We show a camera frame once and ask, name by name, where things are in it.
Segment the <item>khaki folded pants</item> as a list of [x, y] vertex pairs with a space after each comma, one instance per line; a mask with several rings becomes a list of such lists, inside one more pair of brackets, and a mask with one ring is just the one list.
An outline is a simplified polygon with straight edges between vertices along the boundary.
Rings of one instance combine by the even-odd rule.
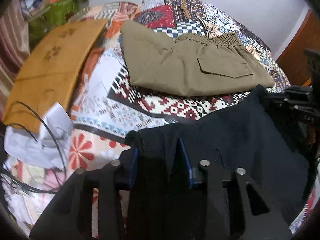
[[173, 39], [133, 21], [126, 21], [120, 33], [132, 86], [186, 97], [274, 86], [236, 33], [215, 38], [186, 33]]

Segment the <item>wooden lap desk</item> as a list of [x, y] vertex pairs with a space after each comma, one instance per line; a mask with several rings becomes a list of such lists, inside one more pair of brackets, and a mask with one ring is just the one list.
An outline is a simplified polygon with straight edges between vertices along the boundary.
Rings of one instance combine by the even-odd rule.
[[21, 67], [3, 112], [3, 124], [38, 132], [39, 118], [59, 103], [67, 111], [87, 55], [108, 20], [67, 23], [51, 30]]

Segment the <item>wooden door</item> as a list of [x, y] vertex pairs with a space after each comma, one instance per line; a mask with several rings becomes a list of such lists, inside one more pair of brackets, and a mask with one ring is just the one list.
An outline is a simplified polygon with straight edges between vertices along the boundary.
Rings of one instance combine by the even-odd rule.
[[311, 83], [304, 49], [319, 50], [319, 19], [312, 10], [308, 11], [295, 36], [276, 60], [292, 85]]

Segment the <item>patchwork patterned bedspread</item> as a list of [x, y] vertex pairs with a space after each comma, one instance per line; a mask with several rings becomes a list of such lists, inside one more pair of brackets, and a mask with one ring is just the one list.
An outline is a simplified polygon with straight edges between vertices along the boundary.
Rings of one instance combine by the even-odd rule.
[[289, 87], [287, 73], [272, 58], [268, 46], [244, 25], [225, 12], [201, 0], [143, 0], [141, 5], [127, 2], [89, 7], [74, 20], [108, 19], [107, 32], [91, 50], [82, 72], [80, 88], [72, 105], [73, 130], [69, 172], [78, 167], [96, 169], [105, 165], [125, 148], [120, 141], [129, 129], [143, 129], [163, 122], [198, 120], [225, 107], [238, 104], [246, 92], [225, 96], [182, 98], [132, 87], [129, 74], [121, 68], [106, 92], [89, 93], [98, 81], [96, 72], [107, 57], [120, 56], [120, 27], [135, 20], [157, 33], [171, 38], [191, 33], [216, 37], [234, 32], [246, 49], [273, 77], [272, 92]]

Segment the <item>white crumpled cloth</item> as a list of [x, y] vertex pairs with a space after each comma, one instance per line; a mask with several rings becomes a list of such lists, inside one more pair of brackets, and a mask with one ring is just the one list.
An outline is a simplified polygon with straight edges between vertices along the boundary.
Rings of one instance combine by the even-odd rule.
[[65, 170], [73, 122], [57, 102], [42, 117], [39, 132], [8, 125], [4, 136], [4, 150], [12, 157], [42, 168]]

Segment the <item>striped pink curtain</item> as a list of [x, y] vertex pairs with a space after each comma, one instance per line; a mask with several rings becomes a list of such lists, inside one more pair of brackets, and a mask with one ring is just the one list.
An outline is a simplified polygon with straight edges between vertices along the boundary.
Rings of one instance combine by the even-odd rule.
[[23, 17], [20, 0], [12, 0], [1, 16], [1, 109], [29, 55], [28, 24]]

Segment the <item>black pants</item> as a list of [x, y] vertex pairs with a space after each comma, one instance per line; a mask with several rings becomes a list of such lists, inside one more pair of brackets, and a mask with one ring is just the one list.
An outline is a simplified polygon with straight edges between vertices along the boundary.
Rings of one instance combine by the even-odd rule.
[[[252, 90], [235, 106], [191, 124], [131, 131], [139, 150], [130, 193], [130, 239], [290, 239], [315, 173], [304, 127]], [[203, 182], [181, 178], [178, 139]]]

